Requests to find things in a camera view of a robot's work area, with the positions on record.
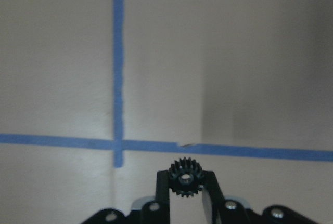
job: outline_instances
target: vertical blue tape strip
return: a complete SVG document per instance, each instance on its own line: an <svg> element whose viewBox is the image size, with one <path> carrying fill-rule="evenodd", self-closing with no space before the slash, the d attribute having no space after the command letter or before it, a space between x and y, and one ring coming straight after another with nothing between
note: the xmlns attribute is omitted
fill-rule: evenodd
<svg viewBox="0 0 333 224"><path fill-rule="evenodd" d="M113 0L113 126L114 166L123 164L123 21L124 0Z"/></svg>

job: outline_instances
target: blue tape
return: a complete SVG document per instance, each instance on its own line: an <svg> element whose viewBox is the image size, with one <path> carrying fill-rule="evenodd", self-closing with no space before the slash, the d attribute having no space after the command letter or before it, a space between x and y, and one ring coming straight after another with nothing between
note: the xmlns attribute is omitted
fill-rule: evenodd
<svg viewBox="0 0 333 224"><path fill-rule="evenodd" d="M113 131L116 168L123 164L123 1L113 0Z"/></svg>
<svg viewBox="0 0 333 224"><path fill-rule="evenodd" d="M197 144L193 146L178 146L175 142L155 142L125 140L124 149L135 151L191 153L204 155L224 155L238 157L253 157L265 159L286 159L303 161L333 162L333 151L254 148L241 146L225 146L212 144Z"/></svg>
<svg viewBox="0 0 333 224"><path fill-rule="evenodd" d="M0 134L0 143L29 144L94 150L112 150L113 142L102 139Z"/></svg>

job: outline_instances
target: gear hub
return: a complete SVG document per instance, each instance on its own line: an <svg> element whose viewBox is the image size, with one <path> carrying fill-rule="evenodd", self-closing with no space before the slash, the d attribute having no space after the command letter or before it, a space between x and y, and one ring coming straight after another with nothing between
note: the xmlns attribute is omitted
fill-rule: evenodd
<svg viewBox="0 0 333 224"><path fill-rule="evenodd" d="M172 192L182 197L198 194L203 187L202 168L196 160L179 159L169 168L169 185Z"/></svg>

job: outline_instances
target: black gear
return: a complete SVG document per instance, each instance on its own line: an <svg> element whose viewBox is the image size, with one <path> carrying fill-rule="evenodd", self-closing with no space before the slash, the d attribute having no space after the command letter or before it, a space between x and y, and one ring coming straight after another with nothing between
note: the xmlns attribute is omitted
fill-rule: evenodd
<svg viewBox="0 0 333 224"><path fill-rule="evenodd" d="M196 160L191 158L179 159L171 164L169 168L169 185L172 192L182 197L193 196L198 194L198 190L202 190L203 173L202 168Z"/></svg>

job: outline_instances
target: gear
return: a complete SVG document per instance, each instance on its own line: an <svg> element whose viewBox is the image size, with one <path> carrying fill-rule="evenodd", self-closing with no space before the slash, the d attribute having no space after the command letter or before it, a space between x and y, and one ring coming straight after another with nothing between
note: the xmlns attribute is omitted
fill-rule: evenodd
<svg viewBox="0 0 333 224"><path fill-rule="evenodd" d="M191 158L179 159L169 168L169 185L172 192L182 197L198 194L203 188L202 168L196 160Z"/></svg>

